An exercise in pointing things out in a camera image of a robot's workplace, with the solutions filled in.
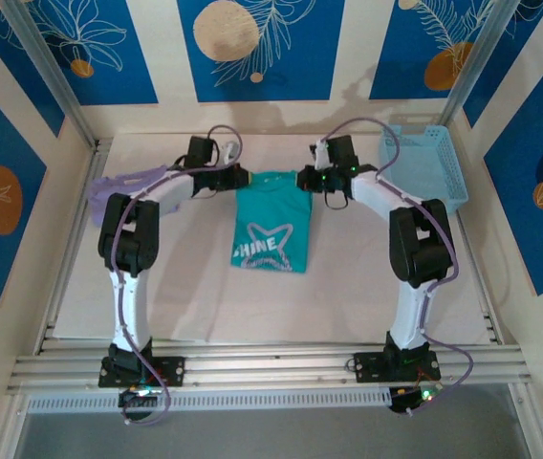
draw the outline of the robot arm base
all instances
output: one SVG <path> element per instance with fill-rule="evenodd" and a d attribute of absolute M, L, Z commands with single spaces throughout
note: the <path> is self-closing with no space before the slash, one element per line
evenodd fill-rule
<path fill-rule="evenodd" d="M 429 343 L 414 349 L 400 349 L 390 332 L 382 352 L 359 352 L 354 355 L 357 383 L 406 383 L 417 381 L 422 373 L 439 380 L 440 365 Z"/>
<path fill-rule="evenodd" d="M 185 376 L 184 357 L 153 357 L 152 339 L 141 350 L 142 356 L 171 387 L 181 387 Z M 101 361 L 98 386 L 102 388 L 159 387 L 159 382 L 135 353 L 111 344 L 108 356 Z"/>

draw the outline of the blue plastic basket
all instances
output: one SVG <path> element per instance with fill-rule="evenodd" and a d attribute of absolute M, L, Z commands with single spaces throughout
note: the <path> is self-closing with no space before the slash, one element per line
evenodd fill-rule
<path fill-rule="evenodd" d="M 440 199 L 454 213 L 469 199 L 454 145 L 443 126 L 427 126 L 420 134 L 407 127 L 390 126 L 399 137 L 401 154 L 382 172 L 384 178 L 422 199 Z M 380 139 L 380 164 L 395 156 L 395 143 L 386 132 Z"/>

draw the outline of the teal t-shirt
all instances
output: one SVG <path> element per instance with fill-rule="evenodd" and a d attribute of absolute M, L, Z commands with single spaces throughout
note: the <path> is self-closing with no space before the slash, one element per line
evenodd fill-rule
<path fill-rule="evenodd" d="M 305 273 L 312 193 L 296 186 L 296 172 L 252 174 L 236 199 L 231 265 Z"/>

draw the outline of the white table surface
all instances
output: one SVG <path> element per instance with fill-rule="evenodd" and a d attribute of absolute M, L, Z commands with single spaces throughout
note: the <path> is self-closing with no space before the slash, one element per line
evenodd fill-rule
<path fill-rule="evenodd" d="M 216 136 L 225 142 L 229 136 Z M 312 136 L 245 136 L 242 166 L 251 171 L 300 170 L 312 162 Z M 186 152 L 188 135 L 115 137 L 104 176 L 171 164 Z M 378 164 L 376 135 L 353 136 L 362 163 Z M 161 221 L 160 252 L 148 283 L 148 317 L 158 339 L 208 342 L 384 342 L 392 325 L 398 281 L 388 260 L 388 227 L 352 202 L 329 210 L 315 196 L 305 274 L 244 270 L 229 264 L 234 192 L 185 203 Z M 476 279 L 454 217 L 461 266 L 440 288 L 429 335 L 446 342 L 489 343 Z M 54 336 L 109 339 L 113 293 L 98 256 L 99 229 L 88 220 L 63 298 Z"/>

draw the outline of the star graphic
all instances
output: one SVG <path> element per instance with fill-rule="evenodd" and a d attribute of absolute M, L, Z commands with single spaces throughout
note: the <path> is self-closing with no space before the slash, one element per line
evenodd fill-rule
<path fill-rule="evenodd" d="M 293 225 L 291 225 L 290 223 L 286 223 L 284 225 L 280 225 L 279 227 L 276 227 L 274 229 L 267 231 L 266 229 L 262 228 L 260 225 L 257 225 L 256 223 L 249 223 L 247 226 L 247 230 L 249 232 L 249 236 L 252 242 L 256 242 L 258 240 L 256 236 L 254 235 L 254 230 L 259 231 L 261 234 L 264 234 L 267 237 L 273 236 L 274 234 L 277 234 L 284 230 L 286 231 L 286 234 L 284 235 L 280 243 L 276 246 L 278 255 L 282 259 L 282 263 L 278 263 L 275 259 L 271 257 L 258 258 L 256 260 L 252 260 L 252 257 L 254 256 L 254 253 L 253 253 L 242 261 L 242 268 L 256 268 L 260 265 L 268 264 L 276 268 L 278 271 L 292 271 L 293 270 L 293 267 L 291 266 L 291 262 L 289 261 L 289 258 L 284 253 L 284 246 L 289 241 L 291 234 L 293 234 Z"/>

